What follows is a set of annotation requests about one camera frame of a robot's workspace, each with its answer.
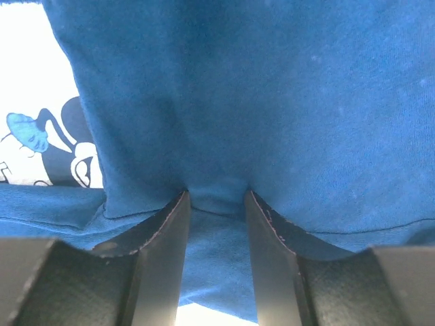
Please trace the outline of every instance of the white surface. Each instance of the white surface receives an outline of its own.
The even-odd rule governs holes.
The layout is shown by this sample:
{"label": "white surface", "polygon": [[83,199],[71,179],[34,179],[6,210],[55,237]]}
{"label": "white surface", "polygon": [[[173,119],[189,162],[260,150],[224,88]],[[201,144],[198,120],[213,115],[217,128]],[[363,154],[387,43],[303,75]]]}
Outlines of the white surface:
{"label": "white surface", "polygon": [[[60,108],[66,99],[78,95],[69,62],[52,34],[41,5],[0,6],[0,44],[0,130],[7,130],[6,112],[16,111],[33,116],[42,107]],[[61,127],[73,141],[66,129]],[[23,164],[24,175],[29,171],[28,166],[28,162]],[[178,309],[176,326],[199,325],[257,324],[198,304]]]}

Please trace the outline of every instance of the blue fabric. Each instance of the blue fabric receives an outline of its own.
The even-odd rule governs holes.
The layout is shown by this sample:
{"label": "blue fabric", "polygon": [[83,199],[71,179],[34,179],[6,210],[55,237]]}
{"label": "blue fabric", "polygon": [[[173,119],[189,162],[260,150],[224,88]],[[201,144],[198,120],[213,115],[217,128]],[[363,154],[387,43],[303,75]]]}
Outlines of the blue fabric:
{"label": "blue fabric", "polygon": [[248,187],[351,251],[434,243],[432,0],[43,5],[105,191],[0,187],[2,234],[88,247],[187,188],[181,302],[251,320]]}

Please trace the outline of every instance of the cartoon character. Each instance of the cartoon character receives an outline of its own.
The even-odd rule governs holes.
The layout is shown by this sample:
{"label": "cartoon character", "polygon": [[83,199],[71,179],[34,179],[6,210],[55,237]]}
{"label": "cartoon character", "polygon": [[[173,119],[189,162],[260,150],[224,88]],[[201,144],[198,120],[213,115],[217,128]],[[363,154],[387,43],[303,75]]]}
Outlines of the cartoon character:
{"label": "cartoon character", "polygon": [[[97,149],[78,97],[63,105],[61,119],[75,142],[68,139],[48,109],[42,109],[36,119],[21,113],[7,115],[10,133],[0,140],[0,145],[5,143],[0,151],[7,162],[0,160],[0,182],[103,187]],[[47,131],[48,122],[55,134]],[[50,139],[58,139],[63,146]]]}

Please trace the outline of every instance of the cartoon print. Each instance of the cartoon print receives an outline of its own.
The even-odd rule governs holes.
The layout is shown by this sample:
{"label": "cartoon print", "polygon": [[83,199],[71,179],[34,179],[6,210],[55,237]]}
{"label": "cartoon print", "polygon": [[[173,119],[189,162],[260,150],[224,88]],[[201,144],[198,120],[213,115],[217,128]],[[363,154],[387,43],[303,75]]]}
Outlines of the cartoon print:
{"label": "cartoon print", "polygon": [[[21,113],[7,115],[10,132],[0,139],[0,183],[103,187],[97,149],[78,97],[63,105],[61,120],[75,142],[48,109],[42,109],[36,119]],[[48,122],[55,134],[47,131]],[[63,146],[51,143],[55,138]]]}

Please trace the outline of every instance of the blue cloth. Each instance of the blue cloth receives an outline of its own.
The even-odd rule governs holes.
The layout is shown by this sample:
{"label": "blue cloth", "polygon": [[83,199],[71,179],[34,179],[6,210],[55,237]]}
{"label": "blue cloth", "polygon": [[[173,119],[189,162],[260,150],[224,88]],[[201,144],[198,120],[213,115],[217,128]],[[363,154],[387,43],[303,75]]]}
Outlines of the blue cloth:
{"label": "blue cloth", "polygon": [[255,320],[243,194],[351,251],[435,242],[433,1],[43,1],[105,191],[0,187],[0,235],[90,247],[184,188],[181,302]]}

